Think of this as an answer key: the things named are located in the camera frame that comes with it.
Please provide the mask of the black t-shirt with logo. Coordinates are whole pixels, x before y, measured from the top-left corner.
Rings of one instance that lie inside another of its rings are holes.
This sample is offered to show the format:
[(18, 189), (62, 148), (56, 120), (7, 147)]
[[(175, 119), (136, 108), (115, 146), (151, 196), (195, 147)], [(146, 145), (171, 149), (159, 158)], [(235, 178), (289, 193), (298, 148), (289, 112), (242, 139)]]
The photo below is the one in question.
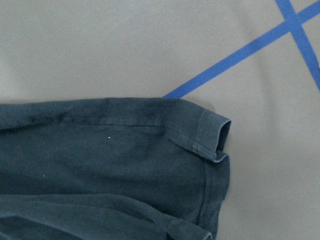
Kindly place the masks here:
[(174, 98), (0, 106), (3, 240), (213, 240), (231, 121)]

